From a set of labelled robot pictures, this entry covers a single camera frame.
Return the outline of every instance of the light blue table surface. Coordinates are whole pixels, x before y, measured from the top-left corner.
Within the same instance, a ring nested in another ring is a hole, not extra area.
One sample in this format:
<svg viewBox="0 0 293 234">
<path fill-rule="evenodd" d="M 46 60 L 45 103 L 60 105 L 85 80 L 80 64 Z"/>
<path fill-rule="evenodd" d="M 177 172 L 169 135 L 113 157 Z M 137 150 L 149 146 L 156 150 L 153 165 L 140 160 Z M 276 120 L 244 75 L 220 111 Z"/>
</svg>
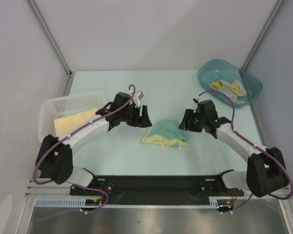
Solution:
<svg viewBox="0 0 293 234">
<path fill-rule="evenodd" d="M 195 108 L 192 99 L 204 91 L 196 75 L 197 70 L 76 72 L 70 95 L 102 91 L 107 101 L 113 101 L 134 84 L 144 92 L 141 104 L 148 106 L 153 124 L 165 118 L 181 122 L 185 109 Z M 213 100 L 218 115 L 231 119 L 230 106 L 210 94 L 202 98 Z M 235 127 L 260 142 L 249 106 L 236 110 Z M 183 131 L 190 145 L 177 151 L 141 144 L 147 130 L 121 123 L 82 147 L 74 163 L 97 175 L 214 175 L 246 170 L 246 162 L 233 149 L 209 134 Z"/>
</svg>

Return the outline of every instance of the stainless steel panel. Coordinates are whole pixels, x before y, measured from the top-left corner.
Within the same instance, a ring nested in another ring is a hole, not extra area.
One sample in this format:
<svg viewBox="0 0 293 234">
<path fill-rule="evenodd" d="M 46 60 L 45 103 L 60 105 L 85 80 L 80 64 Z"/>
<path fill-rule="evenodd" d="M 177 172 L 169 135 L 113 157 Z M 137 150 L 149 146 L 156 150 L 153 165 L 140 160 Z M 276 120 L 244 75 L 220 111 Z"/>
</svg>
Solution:
<svg viewBox="0 0 293 234">
<path fill-rule="evenodd" d="M 287 234 L 277 200 L 252 200 L 231 214 L 216 210 L 106 208 L 84 215 L 35 208 L 27 234 Z"/>
</svg>

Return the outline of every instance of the black joint housing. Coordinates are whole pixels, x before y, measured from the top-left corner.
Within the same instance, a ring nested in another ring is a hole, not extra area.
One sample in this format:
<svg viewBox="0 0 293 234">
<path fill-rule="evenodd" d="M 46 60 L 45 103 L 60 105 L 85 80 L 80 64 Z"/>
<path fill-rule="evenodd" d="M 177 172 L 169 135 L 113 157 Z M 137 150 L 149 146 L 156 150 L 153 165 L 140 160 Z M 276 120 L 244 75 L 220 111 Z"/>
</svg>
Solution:
<svg viewBox="0 0 293 234">
<path fill-rule="evenodd" d="M 43 139 L 36 165 L 44 153 L 58 142 L 58 138 L 48 135 Z M 73 155 L 70 145 L 60 144 L 50 152 L 38 168 L 43 175 L 50 178 L 57 184 L 62 184 L 73 173 Z"/>
<path fill-rule="evenodd" d="M 276 147 L 266 150 L 277 159 L 285 168 L 282 153 Z M 252 154 L 248 158 L 246 182 L 256 197 L 263 197 L 289 184 L 289 180 L 280 167 L 269 159 L 264 153 Z"/>
</svg>

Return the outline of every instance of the translucent blue bowl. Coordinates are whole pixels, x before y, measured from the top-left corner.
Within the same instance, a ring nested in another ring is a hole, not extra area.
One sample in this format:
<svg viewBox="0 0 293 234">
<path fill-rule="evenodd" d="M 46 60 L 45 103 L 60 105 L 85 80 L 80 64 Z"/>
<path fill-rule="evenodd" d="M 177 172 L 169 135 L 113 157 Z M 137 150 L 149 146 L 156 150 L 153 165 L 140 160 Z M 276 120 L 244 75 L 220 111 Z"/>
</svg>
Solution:
<svg viewBox="0 0 293 234">
<path fill-rule="evenodd" d="M 263 90 L 263 85 L 258 79 L 222 59 L 213 59 L 206 63 L 197 73 L 197 77 L 199 78 L 201 86 L 206 90 L 214 90 L 213 88 L 210 88 L 209 85 L 216 80 L 225 80 L 229 83 L 233 83 L 236 80 L 240 81 L 247 94 L 244 97 L 237 98 L 245 103 L 233 103 L 237 108 L 250 105 L 256 100 Z M 230 102 L 221 94 L 211 94 L 224 103 L 231 105 Z"/>
</svg>

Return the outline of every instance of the white mesh basket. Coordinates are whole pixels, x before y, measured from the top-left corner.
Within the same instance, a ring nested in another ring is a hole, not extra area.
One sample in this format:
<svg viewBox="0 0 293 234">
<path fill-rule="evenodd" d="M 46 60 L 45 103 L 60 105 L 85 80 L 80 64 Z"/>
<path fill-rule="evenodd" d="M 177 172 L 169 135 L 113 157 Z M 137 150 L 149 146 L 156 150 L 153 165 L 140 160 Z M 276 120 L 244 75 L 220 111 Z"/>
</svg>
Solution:
<svg viewBox="0 0 293 234">
<path fill-rule="evenodd" d="M 40 109 L 38 121 L 38 140 L 40 142 L 51 134 L 56 137 L 54 120 L 77 114 L 106 104 L 104 93 L 95 92 L 74 96 L 58 97 L 45 101 Z"/>
</svg>

